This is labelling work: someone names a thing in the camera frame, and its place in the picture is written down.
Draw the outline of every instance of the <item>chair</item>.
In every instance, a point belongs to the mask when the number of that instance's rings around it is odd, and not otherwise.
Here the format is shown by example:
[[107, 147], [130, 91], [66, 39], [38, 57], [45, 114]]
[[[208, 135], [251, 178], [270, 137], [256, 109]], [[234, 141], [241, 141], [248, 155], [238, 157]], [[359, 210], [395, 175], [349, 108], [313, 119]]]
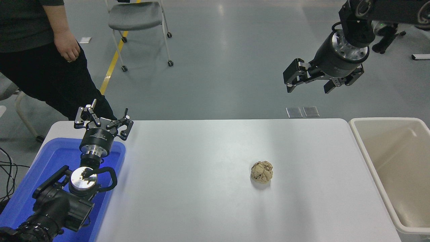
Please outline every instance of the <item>chair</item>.
[[121, 40], [127, 43], [127, 38], [123, 36], [121, 31], [144, 30], [159, 25], [163, 28], [164, 42], [166, 43], [167, 56], [169, 58], [167, 64], [173, 66], [166, 39], [166, 37], [171, 38], [172, 33], [169, 32], [169, 27], [167, 27], [162, 0], [159, 2], [122, 3], [114, 5], [111, 9], [109, 9], [108, 0], [105, 0], [105, 3], [109, 12], [109, 27], [112, 29], [112, 37], [115, 41], [115, 46], [121, 61], [121, 70], [123, 72], [126, 72], [128, 69], [124, 65], [123, 58], [118, 48], [115, 31], [118, 31], [121, 35]]
[[22, 92], [11, 80], [0, 73], [0, 101], [7, 99], [14, 94], [17, 95], [15, 99], [15, 110], [18, 113], [18, 116], [21, 118], [30, 133], [36, 138], [36, 141], [42, 143], [45, 137], [37, 133], [21, 110], [21, 100], [25, 97], [25, 93]]

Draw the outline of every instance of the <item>gray floor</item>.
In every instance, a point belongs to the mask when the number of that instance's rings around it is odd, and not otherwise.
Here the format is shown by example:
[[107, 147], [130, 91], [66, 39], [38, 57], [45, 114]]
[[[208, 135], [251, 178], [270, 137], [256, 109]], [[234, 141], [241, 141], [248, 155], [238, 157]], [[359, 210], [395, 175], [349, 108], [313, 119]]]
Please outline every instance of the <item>gray floor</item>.
[[[104, 1], [65, 2], [75, 37], [92, 37], [82, 46], [100, 87], [115, 50]], [[167, 65], [161, 27], [130, 32], [122, 50], [129, 71], [121, 72], [117, 64], [105, 93], [117, 116], [127, 107], [135, 120], [278, 119], [288, 118], [286, 107], [316, 106], [321, 118], [416, 117], [430, 124], [430, 61], [410, 58], [430, 53], [429, 33], [408, 28], [384, 55], [371, 53], [365, 74], [350, 87], [325, 94], [325, 82], [316, 81], [287, 93], [282, 72], [295, 58], [313, 58], [339, 20], [344, 1], [163, 2], [175, 65]], [[0, 118], [0, 147], [15, 163], [28, 165], [40, 144], [25, 129], [13, 102], [14, 97], [0, 102], [8, 108]], [[56, 121], [66, 120], [40, 101], [27, 97], [23, 104], [43, 135]], [[22, 168], [18, 183], [24, 175]], [[4, 184], [6, 176], [0, 176]]]

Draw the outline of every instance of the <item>dark gray shirt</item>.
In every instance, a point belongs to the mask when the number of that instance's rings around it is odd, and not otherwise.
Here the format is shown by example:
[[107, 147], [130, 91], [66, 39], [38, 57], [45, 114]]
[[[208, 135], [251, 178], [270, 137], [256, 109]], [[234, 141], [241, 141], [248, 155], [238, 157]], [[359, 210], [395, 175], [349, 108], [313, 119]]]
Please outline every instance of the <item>dark gray shirt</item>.
[[64, 5], [63, 0], [0, 0], [0, 53], [18, 52], [54, 41], [42, 6]]

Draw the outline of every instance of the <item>chair leg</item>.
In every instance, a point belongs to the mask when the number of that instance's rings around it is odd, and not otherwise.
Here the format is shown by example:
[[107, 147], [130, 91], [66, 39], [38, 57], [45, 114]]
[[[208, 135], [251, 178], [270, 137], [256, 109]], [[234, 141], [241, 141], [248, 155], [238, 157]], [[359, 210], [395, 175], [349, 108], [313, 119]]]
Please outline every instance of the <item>chair leg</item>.
[[166, 14], [164, 13], [164, 7], [163, 7], [163, 3], [162, 2], [160, 2], [160, 6], [161, 6], [161, 11], [163, 12], [164, 24], [166, 25], [167, 37], [171, 38], [172, 37], [172, 33], [170, 33], [169, 27], [167, 26]]
[[39, 136], [37, 134], [37, 131], [34, 129], [34, 127], [31, 125], [31, 123], [28, 121], [27, 117], [24, 115], [24, 113], [22, 112], [21, 109], [21, 100], [22, 98], [25, 97], [25, 93], [24, 92], [20, 92], [18, 94], [18, 96], [15, 99], [15, 110], [16, 113], [18, 113], [18, 116], [21, 118], [22, 122], [24, 123], [24, 125], [27, 127], [27, 129], [30, 131], [30, 133], [36, 138], [36, 139], [40, 139]]
[[173, 66], [173, 61], [170, 59], [169, 46], [167, 45], [166, 30], [164, 29], [164, 19], [163, 19], [163, 21], [161, 23], [161, 28], [163, 28], [164, 43], [166, 44], [167, 57], [169, 58], [168, 61], [167, 61], [167, 64], [169, 66]]
[[127, 67], [124, 65], [124, 61], [123, 61], [123, 58], [121, 56], [120, 49], [118, 48], [118, 42], [117, 42], [117, 39], [115, 38], [115, 30], [114, 29], [112, 30], [112, 38], [114, 39], [115, 47], [117, 48], [117, 53], [118, 53], [118, 56], [119, 56], [120, 61], [121, 61], [121, 69], [123, 72], [126, 72]]
[[120, 33], [120, 35], [121, 35], [121, 40], [124, 42], [124, 43], [127, 43], [127, 37], [124, 37], [124, 35], [123, 35], [123, 33], [121, 32], [121, 31], [119, 31], [118, 30], [118, 32]]

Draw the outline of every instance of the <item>black pants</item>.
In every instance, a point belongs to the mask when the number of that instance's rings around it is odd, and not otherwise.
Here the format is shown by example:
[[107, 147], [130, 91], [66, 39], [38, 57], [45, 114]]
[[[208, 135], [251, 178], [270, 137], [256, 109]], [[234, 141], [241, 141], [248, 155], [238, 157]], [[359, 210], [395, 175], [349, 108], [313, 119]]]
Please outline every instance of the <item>black pants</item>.
[[116, 120], [106, 98], [92, 82], [83, 49], [76, 61], [68, 63], [54, 43], [13, 53], [0, 53], [0, 72], [25, 94], [46, 102], [69, 120], [79, 107], [97, 99], [98, 117]]

